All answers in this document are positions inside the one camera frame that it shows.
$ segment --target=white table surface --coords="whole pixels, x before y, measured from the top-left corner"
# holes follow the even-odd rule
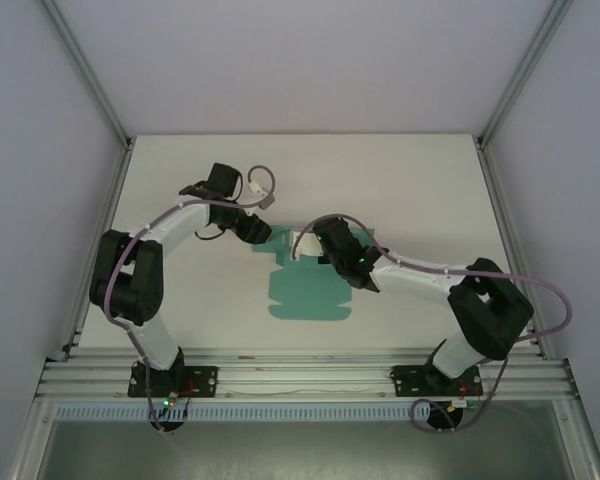
[[[507,268],[479,161],[469,135],[141,136],[113,228],[151,221],[178,191],[207,178],[214,162],[243,173],[257,163],[276,174],[270,224],[303,225],[349,213],[396,253],[449,264],[479,256]],[[257,179],[264,186],[266,175]],[[184,348],[343,351],[433,348],[458,330],[450,309],[405,295],[353,290],[349,318],[281,320],[268,312],[273,254],[252,253],[227,232],[192,237],[166,260],[162,315]],[[91,306],[80,346],[129,347]]]

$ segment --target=black mounting plate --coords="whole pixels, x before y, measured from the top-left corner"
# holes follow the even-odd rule
[[[390,377],[396,390],[396,397],[473,397],[476,390],[482,395],[482,379],[478,367],[467,369],[459,378],[448,385],[435,388],[427,383],[426,368],[423,365],[396,365]],[[462,383],[469,387],[465,392]]]
[[[168,397],[171,393],[170,382],[161,381],[160,375],[163,372],[151,370],[151,395],[153,397]],[[193,393],[189,391],[189,380],[193,382]],[[179,398],[214,398],[216,396],[216,386],[218,385],[218,367],[184,367],[184,385],[183,392],[179,393]],[[131,368],[131,379],[129,380],[129,389],[127,395],[131,398],[147,398],[145,390],[145,366],[141,362],[136,362]]]

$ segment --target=teal mat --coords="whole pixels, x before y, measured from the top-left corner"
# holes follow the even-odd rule
[[[351,301],[352,289],[335,269],[318,264],[317,257],[301,256],[291,260],[291,231],[298,227],[272,226],[269,242],[253,245],[256,253],[271,253],[282,268],[269,276],[269,298],[274,304],[269,313],[281,320],[344,320],[351,308],[343,306]],[[369,239],[361,230],[352,229],[363,245]]]

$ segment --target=teal object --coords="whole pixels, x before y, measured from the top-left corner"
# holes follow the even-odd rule
[[[317,257],[301,256],[291,260],[291,231],[298,227],[272,226],[271,239],[263,245],[253,245],[256,253],[271,253],[282,268],[269,276],[269,298],[276,302],[269,313],[281,320],[344,320],[351,307],[344,306],[352,298],[349,284],[334,268],[318,264]],[[359,229],[352,233],[363,245],[369,239]]]

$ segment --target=glass panel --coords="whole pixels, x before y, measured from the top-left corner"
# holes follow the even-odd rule
[[[407,422],[56,422],[43,480],[569,479],[550,402],[494,402],[465,432]]]

